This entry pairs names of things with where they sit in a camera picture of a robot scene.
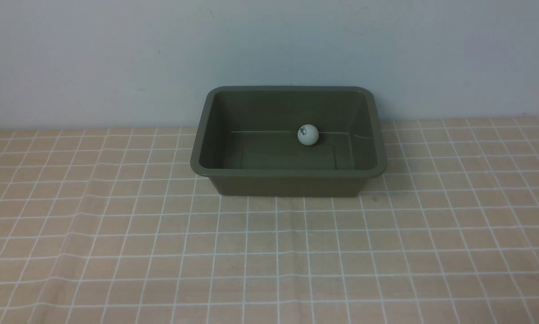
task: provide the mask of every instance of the white wall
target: white wall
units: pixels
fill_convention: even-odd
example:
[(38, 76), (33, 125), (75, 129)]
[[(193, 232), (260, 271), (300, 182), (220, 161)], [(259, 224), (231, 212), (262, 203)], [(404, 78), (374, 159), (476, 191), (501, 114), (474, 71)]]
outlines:
[(0, 0), (0, 128), (196, 125), (228, 85), (539, 114), (539, 0)]

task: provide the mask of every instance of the plastic tub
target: plastic tub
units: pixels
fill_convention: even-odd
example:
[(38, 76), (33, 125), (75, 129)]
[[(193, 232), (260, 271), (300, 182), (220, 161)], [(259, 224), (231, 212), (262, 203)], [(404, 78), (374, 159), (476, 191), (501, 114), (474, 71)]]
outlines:
[[(319, 130), (313, 146), (298, 129)], [(387, 167), (373, 95), (348, 86), (225, 86), (206, 100), (191, 168), (222, 195), (351, 197)]]

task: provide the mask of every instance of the white ball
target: white ball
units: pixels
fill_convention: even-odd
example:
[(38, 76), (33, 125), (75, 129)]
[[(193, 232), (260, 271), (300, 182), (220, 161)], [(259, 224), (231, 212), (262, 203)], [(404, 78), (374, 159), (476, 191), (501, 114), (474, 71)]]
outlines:
[(319, 138), (319, 131), (313, 125), (303, 125), (298, 131), (298, 140), (306, 146), (314, 145)]

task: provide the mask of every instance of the grid pattern tablecloth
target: grid pattern tablecloth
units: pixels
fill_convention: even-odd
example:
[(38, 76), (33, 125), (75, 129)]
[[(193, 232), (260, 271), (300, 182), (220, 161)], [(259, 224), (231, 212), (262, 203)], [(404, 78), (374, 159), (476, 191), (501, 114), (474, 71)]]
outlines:
[(193, 128), (0, 133), (0, 323), (539, 324), (539, 117), (383, 124), (356, 198), (220, 197)]

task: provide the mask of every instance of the white grid line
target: white grid line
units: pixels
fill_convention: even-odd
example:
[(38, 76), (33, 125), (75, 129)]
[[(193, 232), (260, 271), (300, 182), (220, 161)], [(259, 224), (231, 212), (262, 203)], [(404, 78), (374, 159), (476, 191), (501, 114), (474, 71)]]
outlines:
[[(446, 134), (448, 135), (448, 138), (451, 139), (451, 137), (450, 137), (450, 135), (449, 135), (449, 131), (448, 131), (447, 128), (446, 128)], [(455, 146), (454, 146), (453, 149), (454, 149), (455, 154), (457, 155), (457, 149), (455, 148)], [(458, 156), (458, 160), (459, 160), (459, 164), (461, 164), (461, 168), (462, 168), (463, 172), (465, 172), (465, 166), (464, 166), (463, 163), (461, 162), (459, 156)], [(475, 197), (476, 201), (479, 202), (478, 197), (477, 197), (475, 191), (473, 191), (473, 196)], [(450, 207), (452, 207), (451, 201), (450, 201), (448, 195), (446, 195), (446, 199), (448, 200), (448, 205), (449, 205)], [(465, 247), (466, 250), (469, 250), (469, 247), (468, 247), (468, 245), (467, 245), (467, 241), (465, 240), (465, 236), (463, 236), (463, 232), (461, 231), (461, 228), (460, 228), (460, 226), (459, 226), (459, 221), (458, 221), (457, 217), (454, 216), (454, 220), (455, 220), (455, 223), (457, 224), (457, 227), (458, 227), (458, 229), (459, 229), (459, 235), (461, 236), (461, 239), (462, 239), (462, 241), (463, 241), (463, 246)], [(475, 260), (473, 260), (473, 256), (472, 256), (471, 253), (469, 253), (469, 252), (467, 252), (467, 254), (468, 254), (468, 256), (469, 256), (469, 260), (471, 261), (471, 266), (473, 267), (474, 271), (477, 272), (477, 266), (476, 266)], [(492, 318), (494, 319), (494, 323), (497, 324), (498, 320), (497, 320), (497, 318), (495, 317), (495, 313), (494, 313), (493, 308), (491, 307), (491, 302), (489, 301), (489, 299), (488, 299), (488, 297), (487, 297), (487, 291), (486, 291), (486, 289), (485, 289), (485, 286), (484, 286), (484, 284), (483, 284), (483, 281), (481, 280), (481, 276), (477, 275), (477, 281), (480, 283), (481, 292), (483, 293), (484, 297), (486, 298), (487, 306), (488, 306), (488, 308), (489, 308), (489, 313), (491, 314)]]
[[(115, 189), (115, 183), (112, 184), (111, 191), (109, 192), (109, 195), (111, 195), (111, 193), (113, 192), (113, 189)], [(106, 201), (103, 213), (105, 213), (107, 211), (108, 207), (109, 207), (109, 201)], [(129, 226), (131, 226), (131, 219), (129, 220), (129, 225), (127, 227), (128, 232), (129, 232)], [(102, 222), (99, 221), (99, 225), (98, 225), (98, 229), (97, 229), (98, 231), (101, 228), (101, 223)], [(96, 240), (97, 240), (97, 238), (94, 238), (94, 242), (91, 244), (91, 249), (90, 249), (90, 252), (89, 252), (90, 256), (91, 256), (91, 253), (93, 252)], [(115, 271), (113, 272), (113, 279), (115, 279), (115, 275), (117, 274), (117, 269), (119, 268), (119, 262), (121, 262), (121, 255), (123, 254), (123, 248), (124, 247), (125, 247), (125, 240), (123, 240), (123, 245), (121, 246), (121, 252), (119, 253), (119, 258), (117, 259), (117, 265), (115, 265)], [(74, 304), (75, 304), (75, 299), (77, 297), (77, 293), (78, 293), (79, 287), (81, 285), (81, 280), (83, 279), (83, 276), (85, 275), (85, 272), (87, 270), (87, 266), (89, 264), (89, 260), (90, 260), (90, 258), (87, 258), (86, 263), (83, 266), (83, 271), (82, 271), (80, 282), (78, 283), (78, 285), (77, 285), (77, 287), (75, 289), (75, 293), (74, 293), (73, 299), (71, 301), (72, 306), (74, 306)], [(103, 320), (103, 317), (105, 316), (105, 310), (107, 309), (107, 303), (109, 301), (109, 295), (111, 294), (111, 287), (112, 286), (113, 286), (113, 282), (109, 285), (109, 289), (107, 291), (107, 297), (105, 298), (105, 306), (103, 307), (103, 313), (102, 313), (102, 316), (101, 316), (102, 320)], [(69, 322), (69, 318), (71, 317), (72, 309), (73, 309), (73, 307), (69, 309), (69, 313), (67, 314), (67, 319), (65, 320), (65, 324), (67, 324)]]
[(185, 240), (183, 242), (183, 254), (181, 255), (181, 262), (179, 262), (179, 275), (177, 275), (177, 284), (175, 285), (175, 297), (174, 307), (171, 312), (171, 324), (174, 324), (175, 310), (177, 309), (177, 297), (179, 296), (179, 279), (181, 278), (181, 271), (183, 271), (183, 261), (185, 260), (187, 251), (187, 238), (189, 237), (189, 224), (191, 224), (191, 215), (193, 215), (193, 203), (195, 202), (195, 189), (197, 188), (197, 175), (193, 180), (193, 195), (191, 196), (191, 206), (189, 207), (189, 216), (187, 217), (187, 227), (185, 229)]
[(340, 269), (341, 269), (341, 281), (343, 282), (343, 292), (345, 295), (345, 311), (347, 312), (347, 321), (349, 324), (352, 323), (351, 315), (349, 312), (349, 303), (347, 301), (347, 284), (345, 283), (345, 270), (343, 267), (343, 259), (341, 258), (341, 244), (340, 244), (340, 236), (339, 232), (337, 230), (337, 215), (335, 214), (335, 201), (333, 198), (331, 198), (331, 208), (333, 209), (333, 224), (335, 225), (335, 241), (337, 244), (337, 256), (340, 259)]

